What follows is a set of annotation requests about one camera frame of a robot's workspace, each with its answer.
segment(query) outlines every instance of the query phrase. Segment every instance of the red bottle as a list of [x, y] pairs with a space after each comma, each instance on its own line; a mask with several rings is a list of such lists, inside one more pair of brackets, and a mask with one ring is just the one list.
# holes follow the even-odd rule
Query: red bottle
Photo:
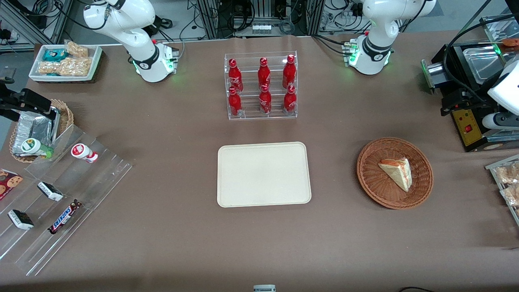
[[262, 84], [260, 87], [259, 94], [259, 111], [264, 114], [269, 114], [272, 109], [272, 95], [268, 92], [270, 86], [268, 84]]
[[283, 69], [283, 88], [287, 88], [289, 85], [294, 84], [295, 81], [295, 56], [288, 55], [286, 58], [285, 68]]
[[229, 106], [230, 113], [233, 116], [241, 116], [243, 114], [243, 110], [241, 109], [241, 99], [240, 96], [236, 93], [236, 88], [229, 88]]
[[243, 81], [241, 79], [241, 71], [236, 65], [236, 59], [229, 60], [229, 81], [231, 86], [236, 87], [240, 92], [243, 91]]
[[283, 104], [283, 112], [286, 115], [293, 115], [295, 113], [295, 106], [297, 105], [297, 96], [295, 95], [294, 85], [289, 85], [289, 87], [287, 88]]
[[259, 60], [258, 85], [261, 88], [263, 84], [270, 86], [270, 69], [267, 65], [267, 58], [261, 57]]

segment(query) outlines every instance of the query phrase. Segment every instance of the brown wicker basket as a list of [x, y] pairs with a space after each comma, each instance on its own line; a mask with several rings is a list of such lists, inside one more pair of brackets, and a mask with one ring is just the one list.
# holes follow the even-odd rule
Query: brown wicker basket
[[[51, 99], [51, 106], [60, 110], [60, 123], [58, 128], [58, 133], [56, 135], [59, 136], [63, 133], [70, 125], [74, 123], [74, 114], [70, 111], [70, 109], [66, 106], [61, 100]], [[31, 163], [33, 162], [37, 156], [24, 156], [19, 157], [12, 153], [12, 146], [15, 143], [16, 131], [18, 129], [18, 124], [16, 124], [14, 131], [12, 132], [11, 138], [9, 140], [9, 150], [11, 151], [11, 155], [18, 161], [23, 163]]]
[[[383, 159], [407, 158], [413, 184], [402, 190], [379, 166]], [[373, 140], [362, 149], [357, 160], [357, 176], [364, 191], [377, 203], [391, 209], [411, 209], [423, 203], [433, 185], [431, 164], [413, 144], [385, 137]]]

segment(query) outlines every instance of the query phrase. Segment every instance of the chocolate bar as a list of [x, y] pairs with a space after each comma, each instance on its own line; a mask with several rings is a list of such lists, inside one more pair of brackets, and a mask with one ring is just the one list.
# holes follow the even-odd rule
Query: chocolate bar
[[29, 230], [34, 227], [34, 224], [27, 213], [13, 209], [9, 211], [7, 215], [9, 215], [9, 218], [13, 224], [20, 229]]
[[38, 183], [38, 188], [44, 195], [46, 195], [51, 200], [57, 202], [63, 198], [63, 194], [49, 183], [41, 181]]
[[58, 230], [60, 230], [65, 223], [72, 217], [76, 210], [81, 207], [82, 203], [78, 202], [78, 200], [74, 199], [74, 201], [65, 209], [65, 211], [60, 215], [60, 217], [54, 222], [54, 224], [48, 229], [50, 234], [56, 234]]

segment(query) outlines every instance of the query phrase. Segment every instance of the aluminum foil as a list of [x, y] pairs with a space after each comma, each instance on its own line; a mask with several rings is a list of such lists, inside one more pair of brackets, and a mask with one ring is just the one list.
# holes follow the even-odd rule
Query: aluminum foil
[[15, 141], [12, 145], [12, 153], [17, 156], [31, 156], [22, 151], [22, 143], [28, 138], [39, 140], [42, 144], [51, 145], [56, 139], [60, 114], [59, 110], [51, 107], [56, 112], [56, 119], [50, 119], [33, 112], [21, 112], [18, 120]]

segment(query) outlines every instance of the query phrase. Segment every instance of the brown tablecloth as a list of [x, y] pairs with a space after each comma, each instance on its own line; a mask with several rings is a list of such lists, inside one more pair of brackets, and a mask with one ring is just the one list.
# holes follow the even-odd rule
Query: brown tablecloth
[[[0, 263], [0, 283], [14, 285], [0, 290], [517, 291], [517, 227], [484, 169], [517, 151], [463, 153], [420, 67], [454, 34], [400, 35], [375, 76], [345, 68], [310, 37], [287, 36], [188, 43], [178, 73], [157, 84], [121, 46], [103, 48], [96, 84], [29, 82], [134, 168], [39, 276]], [[286, 50], [299, 57], [299, 117], [229, 121], [224, 54]], [[414, 143], [431, 162], [432, 194], [415, 209], [385, 209], [360, 188], [357, 155], [383, 136]], [[286, 141], [307, 147], [308, 204], [219, 207], [221, 146]], [[25, 167], [8, 147], [0, 157], [3, 168]]]

